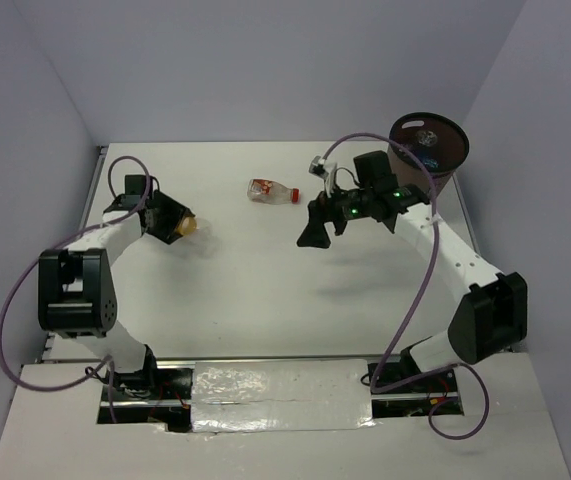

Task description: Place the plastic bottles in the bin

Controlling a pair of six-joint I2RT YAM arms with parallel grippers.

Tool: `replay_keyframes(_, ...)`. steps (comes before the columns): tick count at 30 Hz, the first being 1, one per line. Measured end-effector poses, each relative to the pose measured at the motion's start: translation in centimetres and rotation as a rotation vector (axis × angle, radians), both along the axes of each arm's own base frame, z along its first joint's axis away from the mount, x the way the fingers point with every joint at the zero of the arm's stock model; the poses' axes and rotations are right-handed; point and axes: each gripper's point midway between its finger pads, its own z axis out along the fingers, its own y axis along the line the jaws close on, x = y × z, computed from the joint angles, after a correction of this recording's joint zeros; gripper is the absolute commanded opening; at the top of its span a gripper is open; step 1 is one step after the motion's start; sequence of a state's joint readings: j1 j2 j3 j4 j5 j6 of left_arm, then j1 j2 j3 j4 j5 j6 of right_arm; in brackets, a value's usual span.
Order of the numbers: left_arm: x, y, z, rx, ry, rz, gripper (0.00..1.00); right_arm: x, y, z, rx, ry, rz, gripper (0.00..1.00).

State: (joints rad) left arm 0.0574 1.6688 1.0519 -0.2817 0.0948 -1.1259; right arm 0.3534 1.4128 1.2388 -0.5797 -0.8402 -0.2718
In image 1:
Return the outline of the blue label white cap bottle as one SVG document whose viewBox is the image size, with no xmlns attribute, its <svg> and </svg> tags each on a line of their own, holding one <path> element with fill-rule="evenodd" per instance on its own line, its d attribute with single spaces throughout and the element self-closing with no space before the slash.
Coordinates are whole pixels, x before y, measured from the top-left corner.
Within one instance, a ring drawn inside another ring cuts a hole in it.
<svg viewBox="0 0 571 480">
<path fill-rule="evenodd" d="M 441 163 L 436 157 L 426 154 L 416 154 L 415 157 L 430 172 L 437 172 L 441 168 Z"/>
</svg>

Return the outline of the yellow cap orange label bottle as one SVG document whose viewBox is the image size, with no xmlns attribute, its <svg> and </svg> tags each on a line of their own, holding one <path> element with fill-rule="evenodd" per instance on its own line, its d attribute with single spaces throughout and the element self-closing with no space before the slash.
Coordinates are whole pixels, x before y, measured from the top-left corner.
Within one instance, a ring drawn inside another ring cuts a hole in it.
<svg viewBox="0 0 571 480">
<path fill-rule="evenodd" d="M 189 237 L 210 229 L 209 220 L 196 216 L 184 216 L 174 228 L 174 233 L 179 237 Z"/>
</svg>

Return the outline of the red cap clear bottle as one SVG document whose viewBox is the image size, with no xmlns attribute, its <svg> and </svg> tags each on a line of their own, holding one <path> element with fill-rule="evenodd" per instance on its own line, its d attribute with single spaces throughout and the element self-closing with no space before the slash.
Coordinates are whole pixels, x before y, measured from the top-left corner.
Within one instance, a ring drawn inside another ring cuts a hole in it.
<svg viewBox="0 0 571 480">
<path fill-rule="evenodd" d="M 300 190 L 272 180 L 255 178 L 249 182 L 247 196 L 251 201 L 269 205 L 298 204 Z"/>
</svg>

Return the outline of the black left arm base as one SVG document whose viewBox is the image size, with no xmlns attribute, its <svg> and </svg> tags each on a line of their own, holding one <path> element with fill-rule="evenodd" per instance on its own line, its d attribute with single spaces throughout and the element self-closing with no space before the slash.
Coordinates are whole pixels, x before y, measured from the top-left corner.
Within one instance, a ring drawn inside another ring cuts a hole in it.
<svg viewBox="0 0 571 480">
<path fill-rule="evenodd" d="M 174 433 L 192 430 L 194 369 L 159 367 L 147 352 L 143 368 L 131 373 L 97 374 L 103 389 L 98 424 L 159 424 Z"/>
</svg>

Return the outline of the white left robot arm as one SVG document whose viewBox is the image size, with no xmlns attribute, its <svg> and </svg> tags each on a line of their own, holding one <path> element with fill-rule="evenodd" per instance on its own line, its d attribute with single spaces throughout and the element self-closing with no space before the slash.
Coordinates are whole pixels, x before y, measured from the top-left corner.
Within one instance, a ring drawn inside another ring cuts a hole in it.
<svg viewBox="0 0 571 480">
<path fill-rule="evenodd" d="M 38 259 L 38 321 L 42 330 L 85 346 L 114 362 L 114 385 L 138 398 L 160 388 L 151 348 L 118 320 L 111 268 L 144 237 L 165 245 L 197 229 L 195 214 L 161 192 L 155 177 L 129 174 L 124 192 L 104 210 L 98 227 Z"/>
</svg>

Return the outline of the small blue label bottle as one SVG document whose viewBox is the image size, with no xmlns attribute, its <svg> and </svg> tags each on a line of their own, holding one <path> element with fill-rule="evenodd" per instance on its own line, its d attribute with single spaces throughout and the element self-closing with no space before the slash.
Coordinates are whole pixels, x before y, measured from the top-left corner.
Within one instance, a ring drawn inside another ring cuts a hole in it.
<svg viewBox="0 0 571 480">
<path fill-rule="evenodd" d="M 431 148 L 438 143 L 438 136 L 431 130 L 420 129 L 415 132 L 414 142 L 421 148 Z"/>
</svg>

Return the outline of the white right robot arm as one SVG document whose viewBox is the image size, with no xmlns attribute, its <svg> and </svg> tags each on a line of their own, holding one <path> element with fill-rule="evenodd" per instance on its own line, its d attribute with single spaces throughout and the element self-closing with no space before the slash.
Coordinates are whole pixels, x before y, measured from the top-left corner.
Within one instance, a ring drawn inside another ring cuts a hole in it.
<svg viewBox="0 0 571 480">
<path fill-rule="evenodd" d="M 348 223 L 371 218 L 400 236 L 428 262 L 429 276 L 437 275 L 458 306 L 447 328 L 404 348 L 400 380 L 421 391 L 435 370 L 458 363 L 475 365 L 525 339 L 528 287 L 518 273 L 504 274 L 484 260 L 434 210 L 417 186 L 399 185 L 383 151 L 355 157 L 357 185 L 351 190 L 336 183 L 338 167 L 321 157 L 309 171 L 324 182 L 308 204 L 308 223 L 297 244 L 327 249 L 326 224 L 343 234 Z"/>
</svg>

